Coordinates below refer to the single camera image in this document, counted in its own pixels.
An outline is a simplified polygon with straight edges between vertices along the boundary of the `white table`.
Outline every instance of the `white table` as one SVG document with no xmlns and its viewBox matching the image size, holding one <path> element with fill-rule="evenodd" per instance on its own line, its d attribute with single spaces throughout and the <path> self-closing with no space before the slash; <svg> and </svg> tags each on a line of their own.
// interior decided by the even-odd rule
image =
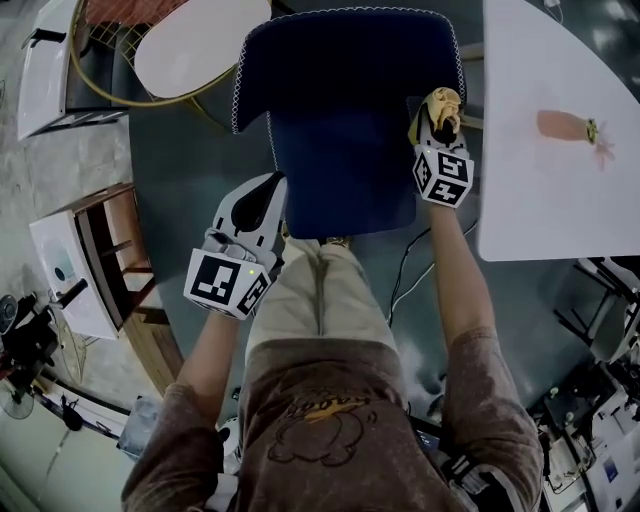
<svg viewBox="0 0 640 512">
<path fill-rule="evenodd" d="M 140 42 L 136 74 L 160 98 L 189 94 L 233 68 L 245 37 L 269 19 L 267 0 L 189 0 Z"/>
<path fill-rule="evenodd" d="M 589 48 L 525 0 L 485 0 L 484 23 L 480 256 L 640 254 L 640 104 Z M 606 122 L 615 160 L 601 166 L 587 141 L 543 136 L 539 110 Z"/>
</svg>

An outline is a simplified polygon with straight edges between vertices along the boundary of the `gray floor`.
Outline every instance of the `gray floor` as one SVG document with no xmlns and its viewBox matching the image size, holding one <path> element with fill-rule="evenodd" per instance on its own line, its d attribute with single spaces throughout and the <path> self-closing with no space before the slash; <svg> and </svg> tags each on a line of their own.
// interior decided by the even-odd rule
<svg viewBox="0 0 640 512">
<path fill-rule="evenodd" d="M 290 5 L 304 10 L 328 7 L 320 0 L 293 0 Z M 384 3 L 367 2 L 367 5 Z M 432 8 L 447 15 L 461 44 L 482 40 L 479 0 L 405 1 L 402 5 Z M 562 6 L 565 27 L 596 51 L 640 97 L 640 79 L 633 73 L 639 69 L 638 18 L 631 4 L 565 0 Z M 467 78 L 470 98 L 481 99 L 482 73 L 468 70 Z M 232 80 L 226 80 L 202 98 L 210 112 L 227 120 L 227 124 L 231 87 Z M 130 135 L 145 241 L 178 343 L 188 354 L 206 317 L 203 310 L 182 297 L 190 253 L 193 247 L 201 245 L 203 232 L 211 224 L 220 199 L 248 178 L 273 170 L 264 120 L 255 122 L 241 136 L 221 135 L 206 120 L 184 107 L 174 106 L 132 112 Z M 469 138 L 472 156 L 481 168 L 481 136 L 471 134 Z M 476 218 L 477 202 L 477 196 L 470 198 L 460 212 L 464 226 Z M 361 259 L 385 313 L 404 248 L 426 222 L 422 215 L 411 228 L 355 240 L 354 252 Z M 474 246 L 473 234 L 469 239 Z M 425 239 L 411 254 L 404 283 L 413 282 L 430 261 L 431 244 Z M 505 357 L 523 402 L 530 405 L 576 364 L 590 357 L 586 347 L 557 324 L 553 308 L 577 302 L 590 304 L 589 299 L 598 290 L 586 289 L 589 285 L 580 282 L 580 276 L 571 270 L 572 262 L 568 261 L 481 263 L 481 266 L 493 296 Z M 241 383 L 249 327 L 249 322 L 243 324 L 229 389 Z M 437 390 L 438 378 L 446 368 L 431 276 L 398 307 L 393 332 L 403 352 L 413 399 L 420 403 L 424 389 Z M 423 414 L 419 408 L 414 411 Z M 228 400 L 223 415 L 234 412 L 235 404 Z"/>
<path fill-rule="evenodd" d="M 45 0 L 0 2 L 0 295 L 37 292 L 47 301 L 48 285 L 35 254 L 29 223 L 100 188 L 131 180 L 128 120 L 16 140 L 16 117 L 25 52 L 24 39 L 33 30 Z M 62 351 L 54 354 L 57 376 L 103 400 L 131 406 L 140 394 L 156 394 L 126 338 L 101 340 L 84 349 L 83 378 L 76 352 L 60 318 Z"/>
</svg>

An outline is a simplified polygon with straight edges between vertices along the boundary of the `person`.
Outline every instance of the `person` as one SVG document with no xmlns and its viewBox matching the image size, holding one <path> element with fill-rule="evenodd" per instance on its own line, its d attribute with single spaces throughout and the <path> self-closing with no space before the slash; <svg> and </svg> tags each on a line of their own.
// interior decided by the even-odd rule
<svg viewBox="0 0 640 512">
<path fill-rule="evenodd" d="M 425 452 L 412 429 L 393 335 L 345 241 L 289 238 L 249 335 L 238 474 L 222 474 L 215 429 L 238 321 L 212 313 L 166 391 L 124 509 L 537 510 L 542 450 L 500 353 L 487 285 L 455 210 L 429 211 L 447 450 Z"/>
</svg>

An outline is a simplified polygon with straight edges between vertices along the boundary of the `chair back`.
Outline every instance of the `chair back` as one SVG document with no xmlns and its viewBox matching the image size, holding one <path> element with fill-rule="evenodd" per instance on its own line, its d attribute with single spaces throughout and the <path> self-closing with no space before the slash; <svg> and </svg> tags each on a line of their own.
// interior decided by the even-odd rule
<svg viewBox="0 0 640 512">
<path fill-rule="evenodd" d="M 276 18 L 247 37 L 232 126 L 268 113 L 296 238 L 384 231 L 415 218 L 407 99 L 466 85 L 449 21 L 405 8 Z"/>
</svg>

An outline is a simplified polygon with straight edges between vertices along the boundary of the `equipment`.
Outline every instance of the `equipment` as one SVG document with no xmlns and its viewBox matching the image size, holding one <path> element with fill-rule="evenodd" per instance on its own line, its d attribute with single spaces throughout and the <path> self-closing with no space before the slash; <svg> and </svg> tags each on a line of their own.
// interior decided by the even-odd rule
<svg viewBox="0 0 640 512">
<path fill-rule="evenodd" d="M 220 203 L 202 249 L 194 249 L 184 296 L 199 306 L 244 320 L 271 284 L 272 252 L 287 181 L 279 172 L 253 178 Z"/>
</svg>

